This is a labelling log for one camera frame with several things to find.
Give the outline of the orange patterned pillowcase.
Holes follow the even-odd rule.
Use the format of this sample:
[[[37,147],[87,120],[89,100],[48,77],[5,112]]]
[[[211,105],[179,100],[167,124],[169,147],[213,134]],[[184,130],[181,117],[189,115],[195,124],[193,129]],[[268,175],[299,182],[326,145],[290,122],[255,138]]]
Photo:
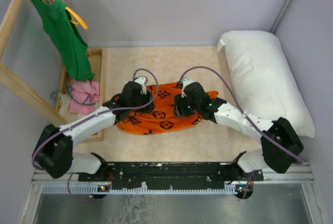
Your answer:
[[[176,82],[161,84],[158,89],[149,85],[147,90],[157,96],[153,102],[154,110],[150,113],[131,112],[117,124],[120,130],[138,135],[161,134],[194,127],[202,120],[198,113],[182,118],[174,115],[174,96],[182,91],[182,86]]]

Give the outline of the white pillow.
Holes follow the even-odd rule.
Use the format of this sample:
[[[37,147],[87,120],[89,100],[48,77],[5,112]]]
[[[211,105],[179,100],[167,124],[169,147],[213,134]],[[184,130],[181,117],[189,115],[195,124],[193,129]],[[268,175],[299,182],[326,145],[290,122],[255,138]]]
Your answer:
[[[315,125],[274,34],[229,31],[220,36],[234,94],[246,112],[268,120],[287,119],[299,136],[315,137]]]

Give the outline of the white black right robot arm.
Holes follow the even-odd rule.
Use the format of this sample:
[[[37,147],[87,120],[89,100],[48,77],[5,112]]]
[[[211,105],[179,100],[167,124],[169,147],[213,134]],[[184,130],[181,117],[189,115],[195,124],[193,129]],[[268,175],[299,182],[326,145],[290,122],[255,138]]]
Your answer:
[[[234,159],[233,176],[244,180],[255,170],[271,168],[285,173],[300,161],[304,146],[291,123],[280,117],[267,120],[242,113],[221,98],[211,98],[199,82],[184,78],[180,94],[174,96],[174,114],[178,118],[197,113],[202,119],[232,128],[254,140],[261,148],[242,152]]]

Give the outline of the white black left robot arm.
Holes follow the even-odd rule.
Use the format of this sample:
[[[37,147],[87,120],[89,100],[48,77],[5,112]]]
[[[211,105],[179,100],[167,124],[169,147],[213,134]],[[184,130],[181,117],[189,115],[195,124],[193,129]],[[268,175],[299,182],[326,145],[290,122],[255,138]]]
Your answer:
[[[94,112],[74,122],[43,129],[32,154],[32,165],[57,179],[67,173],[86,173],[98,181],[107,177],[108,167],[95,154],[75,153],[74,148],[93,134],[112,127],[130,113],[152,109],[152,93],[146,88],[147,78],[128,82],[122,92]]]

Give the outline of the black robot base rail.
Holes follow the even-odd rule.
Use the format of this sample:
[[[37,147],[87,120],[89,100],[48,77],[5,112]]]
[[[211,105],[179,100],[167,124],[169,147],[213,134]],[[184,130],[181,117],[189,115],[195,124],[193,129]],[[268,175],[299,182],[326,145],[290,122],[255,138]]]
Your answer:
[[[236,163],[103,162],[95,174],[79,173],[80,182],[110,182],[112,189],[136,189],[144,182],[149,190],[223,189],[225,184],[246,181]]]

